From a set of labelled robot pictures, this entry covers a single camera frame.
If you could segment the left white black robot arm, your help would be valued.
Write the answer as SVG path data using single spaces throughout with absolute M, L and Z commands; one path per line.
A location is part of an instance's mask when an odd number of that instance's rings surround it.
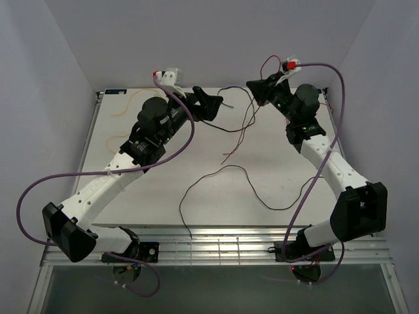
M 72 262 L 80 262 L 93 252 L 110 252 L 124 261 L 139 256 L 140 240 L 123 227 L 93 225 L 96 217 L 129 184 L 147 172 L 147 166 L 163 157 L 165 144 L 192 117 L 212 121 L 223 102 L 199 86 L 179 100 L 147 99 L 138 113 L 130 136 L 105 168 L 75 195 L 59 205 L 48 203 L 42 211 L 47 236 Z

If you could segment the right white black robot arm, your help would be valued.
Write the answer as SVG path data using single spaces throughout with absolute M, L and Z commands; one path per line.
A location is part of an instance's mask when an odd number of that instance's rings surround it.
M 386 227 L 388 190 L 360 175 L 333 148 L 320 126 L 318 89 L 300 85 L 292 92 L 283 73 L 246 83 L 258 105 L 270 103 L 288 120 L 287 139 L 325 179 L 337 202 L 324 222 L 298 231 L 294 241 L 284 241 L 283 258 L 287 261 L 310 260 L 327 245 L 347 242 L 381 232 Z

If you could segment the left blue label sticker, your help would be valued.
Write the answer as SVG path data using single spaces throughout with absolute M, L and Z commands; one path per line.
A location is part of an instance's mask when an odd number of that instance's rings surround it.
M 124 95 L 127 93 L 127 89 L 106 89 L 104 94 L 107 95 Z

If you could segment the aluminium rail frame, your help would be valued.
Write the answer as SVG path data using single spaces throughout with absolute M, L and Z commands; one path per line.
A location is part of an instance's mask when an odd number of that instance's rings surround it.
M 124 95 L 107 95 L 100 92 L 94 115 L 94 122 L 89 129 L 87 148 L 83 151 L 81 162 L 82 171 L 94 169 L 95 162 L 107 162 L 111 159 L 111 149 L 106 145 L 116 147 L 122 144 L 123 138 L 117 135 L 128 133 L 134 124 L 136 113 L 142 103 L 156 93 L 150 90 L 127 89 Z M 221 108 L 221 114 L 215 124 L 232 122 L 234 125 L 241 119 L 250 99 L 245 92 L 238 88 L 223 90 L 222 96 L 235 109 Z M 295 149 L 287 143 L 285 138 L 285 122 L 279 118 L 274 119 L 274 110 L 269 107 L 261 109 L 257 114 L 255 129 L 250 131 L 248 141 L 255 141 L 255 147 L 247 143 L 241 153 L 229 160 L 247 169 L 253 182 L 265 188 L 261 191 L 264 201 L 290 201 L 291 196 L 297 196 L 300 183 L 303 184 L 309 177 L 313 177 L 317 169 L 309 164 Z M 221 165 L 222 151 L 232 144 L 233 133 L 217 131 L 209 126 L 196 125 L 194 141 L 190 148 L 179 157 L 172 160 L 174 164 L 167 163 L 162 169 L 152 170 L 151 175 L 146 175 L 119 195 L 96 220 L 98 226 L 114 227 L 119 224 L 138 232 L 142 241 L 158 241 L 160 243 L 159 263 L 161 266 L 262 266 L 281 265 L 284 262 L 275 262 L 274 257 L 267 253 L 269 243 L 283 240 L 286 226 L 293 216 L 294 207 L 286 211 L 271 211 L 262 209 L 262 204 L 257 205 L 253 196 L 244 195 L 244 182 L 237 186 L 229 186 L 241 171 L 239 168 L 229 167 L 212 177 L 214 185 L 211 193 L 219 197 L 218 203 L 205 203 L 191 207 L 191 221 L 186 223 L 192 232 L 192 239 L 187 229 L 182 225 L 179 213 L 175 213 L 175 205 L 180 201 L 180 193 L 187 189 L 189 182 L 195 179 L 192 175 L 203 176 L 214 172 Z M 169 191 L 166 199 L 161 200 L 149 188 L 160 186 Z M 141 198 L 138 211 L 134 208 L 136 191 Z M 316 203 L 324 195 L 324 206 L 332 206 L 335 196 L 325 182 L 316 183 L 310 198 L 304 205 L 292 229 L 289 241 L 294 240 L 297 229 L 303 228 L 308 223 L 316 224 L 326 220 L 330 208 L 323 208 L 321 203 Z M 386 240 L 380 236 L 365 236 L 345 244 L 345 260 L 343 265 L 367 266 L 379 264 L 384 276 L 384 282 L 393 302 L 396 313 L 409 313 L 401 287 L 395 274 L 392 257 Z

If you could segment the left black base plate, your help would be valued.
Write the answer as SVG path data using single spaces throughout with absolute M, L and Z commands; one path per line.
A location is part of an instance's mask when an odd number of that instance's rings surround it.
M 139 242 L 134 245 L 130 245 L 123 253 L 104 253 L 101 256 L 101 262 L 103 263 L 115 263 L 123 262 L 120 258 L 112 257 L 111 255 L 121 256 L 123 258 L 131 258 L 140 260 L 146 263 L 157 263 L 159 255 L 159 242 Z

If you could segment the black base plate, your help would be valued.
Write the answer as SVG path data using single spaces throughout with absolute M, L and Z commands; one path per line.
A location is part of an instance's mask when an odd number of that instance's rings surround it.
M 274 255 L 275 261 L 284 262 L 285 260 L 283 259 L 283 256 L 282 256 L 282 247 L 283 247 L 282 241 L 275 241 L 272 246 L 267 248 L 267 252 Z M 315 248 L 306 247 L 302 249 L 294 241 L 291 241 L 287 243 L 285 256 L 289 260 L 297 259 L 297 258 L 301 258 L 302 256 L 307 256 L 310 253 L 313 253 L 322 248 L 323 246 L 315 247 Z M 334 254 L 333 248 L 324 249 L 319 254 L 312 256 L 311 259 L 319 260 L 320 262 L 335 261 L 335 254 Z
M 123 258 L 131 258 L 140 260 L 146 263 L 157 263 L 159 255 L 159 242 L 139 242 L 134 245 L 130 245 L 123 253 L 104 253 L 101 256 L 101 262 L 103 263 L 115 263 L 123 262 L 120 258 L 112 257 L 111 255 L 121 256 Z

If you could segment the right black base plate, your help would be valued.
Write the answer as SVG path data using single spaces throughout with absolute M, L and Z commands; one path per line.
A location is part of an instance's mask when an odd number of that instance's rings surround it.
M 267 248 L 267 252 L 274 255 L 275 261 L 284 262 L 285 260 L 283 259 L 283 256 L 282 256 L 282 247 L 283 247 L 282 241 L 275 241 L 272 246 Z M 322 248 L 323 246 L 315 247 L 315 248 L 306 247 L 302 249 L 294 241 L 291 241 L 287 243 L 285 256 L 289 260 L 297 259 L 297 258 L 301 258 L 302 256 L 307 256 L 310 253 L 313 253 Z M 319 260 L 320 262 L 335 261 L 335 254 L 334 254 L 333 248 L 324 249 L 319 254 L 312 256 L 311 259 Z

